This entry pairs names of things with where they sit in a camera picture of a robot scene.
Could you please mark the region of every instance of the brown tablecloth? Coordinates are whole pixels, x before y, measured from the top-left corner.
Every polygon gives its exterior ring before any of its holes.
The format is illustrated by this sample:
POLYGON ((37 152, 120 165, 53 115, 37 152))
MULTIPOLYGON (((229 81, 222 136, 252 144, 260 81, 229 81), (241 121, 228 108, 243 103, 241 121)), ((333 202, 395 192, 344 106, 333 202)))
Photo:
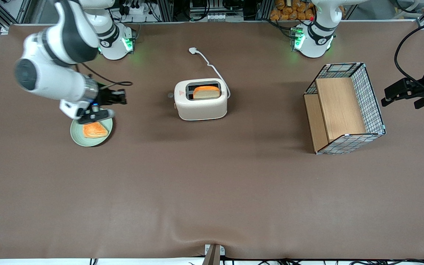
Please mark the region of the brown tablecloth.
MULTIPOLYGON (((326 63, 365 62, 377 97, 402 75, 393 63, 415 22, 342 22, 319 59, 290 52, 267 23, 145 25, 135 53, 89 62, 130 80, 104 145, 77 146, 58 102, 13 77, 24 38, 0 37, 0 258, 424 258, 424 108, 382 109, 387 135, 348 155, 312 153, 303 93, 326 63), (182 121, 177 82, 216 77, 229 112, 182 121)), ((400 64, 424 73, 424 31, 400 64)))

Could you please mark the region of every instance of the toast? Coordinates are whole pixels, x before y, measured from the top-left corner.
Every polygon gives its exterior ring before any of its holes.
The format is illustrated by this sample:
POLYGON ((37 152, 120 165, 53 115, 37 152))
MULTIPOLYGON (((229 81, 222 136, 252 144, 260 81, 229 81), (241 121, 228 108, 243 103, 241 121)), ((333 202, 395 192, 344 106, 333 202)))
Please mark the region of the toast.
POLYGON ((83 125, 83 135, 85 138, 106 137, 109 132, 99 122, 83 125))
POLYGON ((220 97, 220 89, 215 86, 200 86, 194 89, 193 99, 212 99, 220 97))

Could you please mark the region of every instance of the wooden board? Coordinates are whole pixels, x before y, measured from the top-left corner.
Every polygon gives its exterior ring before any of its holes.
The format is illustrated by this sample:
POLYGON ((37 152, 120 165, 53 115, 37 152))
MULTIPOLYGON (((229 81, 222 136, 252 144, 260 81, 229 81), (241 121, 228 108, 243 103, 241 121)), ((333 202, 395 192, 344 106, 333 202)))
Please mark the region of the wooden board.
POLYGON ((316 83, 328 141, 343 134, 365 134, 351 78, 319 78, 316 83))
POLYGON ((303 99, 305 101, 305 108, 307 109, 308 125, 310 125, 313 149, 317 152, 328 144, 320 100, 317 94, 305 94, 303 99))

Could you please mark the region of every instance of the power plug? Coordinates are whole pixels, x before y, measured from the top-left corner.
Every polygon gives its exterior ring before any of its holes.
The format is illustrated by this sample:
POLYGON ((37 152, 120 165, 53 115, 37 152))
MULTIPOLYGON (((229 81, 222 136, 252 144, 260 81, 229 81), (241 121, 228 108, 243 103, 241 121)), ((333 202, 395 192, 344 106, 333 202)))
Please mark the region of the power plug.
POLYGON ((196 47, 190 47, 189 48, 189 52, 191 53, 191 54, 195 54, 195 52, 197 51, 197 48, 196 47))

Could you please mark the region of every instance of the green plate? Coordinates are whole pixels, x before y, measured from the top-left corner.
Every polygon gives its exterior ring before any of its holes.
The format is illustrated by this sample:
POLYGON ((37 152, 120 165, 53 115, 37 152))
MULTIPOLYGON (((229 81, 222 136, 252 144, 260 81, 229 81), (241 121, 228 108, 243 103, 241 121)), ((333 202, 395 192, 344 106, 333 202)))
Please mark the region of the green plate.
POLYGON ((71 127, 70 127, 71 138, 73 139, 73 141, 75 143, 79 144, 80 146, 85 146, 85 147, 96 146, 96 145, 102 143, 111 134, 113 121, 112 121, 112 118, 111 118, 111 119, 100 121, 99 123, 101 123, 104 126, 104 128, 106 128, 106 130, 107 130, 107 136, 106 137, 101 137, 101 138, 86 138, 86 137, 84 137, 83 125, 78 124, 78 122, 76 120, 73 120, 71 122, 71 127))

